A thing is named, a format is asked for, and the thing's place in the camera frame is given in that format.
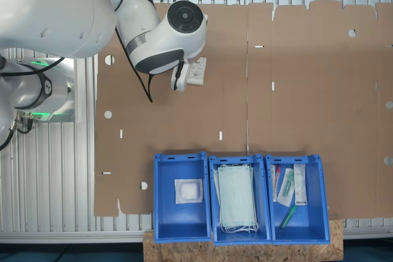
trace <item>brown cardboard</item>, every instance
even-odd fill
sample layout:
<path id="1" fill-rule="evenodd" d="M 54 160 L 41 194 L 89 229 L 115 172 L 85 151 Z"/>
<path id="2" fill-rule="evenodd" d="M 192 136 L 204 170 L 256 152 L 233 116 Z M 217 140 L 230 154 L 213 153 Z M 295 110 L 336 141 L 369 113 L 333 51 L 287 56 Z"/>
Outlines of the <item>brown cardboard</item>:
<path id="1" fill-rule="evenodd" d="M 378 21 L 372 6 L 314 1 L 271 21 L 272 4 L 249 6 L 250 153 L 320 154 L 328 206 L 345 218 L 393 215 L 393 5 L 377 9 Z"/>
<path id="2" fill-rule="evenodd" d="M 155 153 L 245 154 L 247 120 L 249 154 L 321 155 L 328 206 L 343 218 L 391 217 L 393 4 L 377 5 L 378 20 L 371 6 L 328 0 L 279 6 L 273 21 L 273 4 L 201 7 L 201 87 L 177 93 L 170 72 L 155 76 L 151 104 L 117 38 L 99 54 L 95 215 L 118 216 L 118 199 L 125 214 L 152 210 Z"/>
<path id="3" fill-rule="evenodd" d="M 118 216 L 118 199 L 124 214 L 151 212 L 156 153 L 246 154 L 247 7 L 201 7 L 209 15 L 202 52 L 208 63 L 203 86 L 187 85 L 179 93 L 171 90 L 171 71 L 157 75 L 151 85 L 151 104 L 116 37 L 99 54 L 96 216 Z M 157 5 L 161 16 L 167 8 Z M 104 62 L 107 55 L 115 58 L 111 66 Z M 104 117 L 107 110 L 111 119 Z M 140 189 L 141 182 L 148 184 L 147 190 Z"/>

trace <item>plastic packaging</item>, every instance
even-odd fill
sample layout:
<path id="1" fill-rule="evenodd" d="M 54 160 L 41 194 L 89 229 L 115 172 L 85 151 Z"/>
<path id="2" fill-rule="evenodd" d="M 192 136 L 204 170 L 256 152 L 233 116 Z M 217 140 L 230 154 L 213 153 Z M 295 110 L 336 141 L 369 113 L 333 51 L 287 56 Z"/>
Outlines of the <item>plastic packaging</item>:
<path id="1" fill-rule="evenodd" d="M 287 226 L 289 220 L 292 218 L 293 214 L 296 212 L 296 209 L 297 209 L 297 206 L 296 206 L 296 205 L 293 205 L 293 206 L 289 209 L 287 215 L 285 215 L 284 219 L 282 220 L 282 222 L 281 222 L 281 224 L 280 224 L 280 229 L 281 229 L 281 230 L 283 230 L 283 229 Z"/>
<path id="2" fill-rule="evenodd" d="M 175 179 L 176 204 L 203 201 L 202 179 Z"/>
<path id="3" fill-rule="evenodd" d="M 278 194 L 277 202 L 289 207 L 294 196 L 294 170 L 292 168 L 285 169 L 284 180 Z"/>
<path id="4" fill-rule="evenodd" d="M 307 191 L 306 191 L 306 165 L 294 164 L 295 174 L 295 205 L 307 205 Z"/>
<path id="5" fill-rule="evenodd" d="M 281 166 L 277 165 L 277 170 L 275 173 L 274 183 L 273 183 L 273 202 L 277 201 L 277 194 L 278 194 L 278 180 L 280 179 L 281 174 Z"/>
<path id="6" fill-rule="evenodd" d="M 257 231 L 258 223 L 252 193 L 252 167 L 222 165 L 218 168 L 222 231 Z"/>

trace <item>blue bin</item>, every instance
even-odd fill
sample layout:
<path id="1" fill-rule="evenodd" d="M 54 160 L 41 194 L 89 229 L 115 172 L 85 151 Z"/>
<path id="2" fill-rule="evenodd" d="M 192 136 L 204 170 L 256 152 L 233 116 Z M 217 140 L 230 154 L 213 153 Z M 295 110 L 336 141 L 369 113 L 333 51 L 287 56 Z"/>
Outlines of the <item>blue bin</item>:
<path id="1" fill-rule="evenodd" d="M 203 179 L 203 201 L 176 204 L 175 179 Z M 155 155 L 154 241 L 211 241 L 208 159 L 206 153 Z"/>
<path id="2" fill-rule="evenodd" d="M 221 226 L 219 223 L 220 205 L 216 192 L 216 186 L 214 185 L 214 170 L 217 170 L 223 164 L 250 164 L 254 168 L 254 181 L 252 184 L 254 189 L 254 201 L 257 213 L 257 221 L 259 224 L 259 230 L 256 233 L 225 233 L 221 230 Z M 214 245 L 270 244 L 271 238 L 268 197 L 262 156 L 254 155 L 225 158 L 210 156 L 209 168 Z"/>
<path id="3" fill-rule="evenodd" d="M 270 206 L 271 237 L 276 245 L 289 244 L 329 244 L 330 230 L 327 215 L 324 171 L 321 157 L 311 156 L 271 156 L 265 157 L 268 179 L 268 194 Z M 297 206 L 297 210 L 288 225 L 280 230 L 279 226 L 289 211 L 289 208 L 278 202 L 273 202 L 272 179 L 270 164 L 281 165 L 281 175 L 278 190 L 281 188 L 286 168 L 294 164 L 306 164 L 307 205 Z"/>

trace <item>sterile gauze package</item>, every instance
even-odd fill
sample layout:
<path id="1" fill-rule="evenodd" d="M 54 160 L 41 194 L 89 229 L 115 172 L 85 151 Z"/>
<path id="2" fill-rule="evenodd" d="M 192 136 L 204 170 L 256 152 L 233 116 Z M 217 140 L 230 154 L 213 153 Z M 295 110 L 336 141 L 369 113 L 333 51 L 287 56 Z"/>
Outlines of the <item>sterile gauze package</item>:
<path id="1" fill-rule="evenodd" d="M 176 204 L 203 201 L 202 179 L 175 179 L 174 189 Z"/>

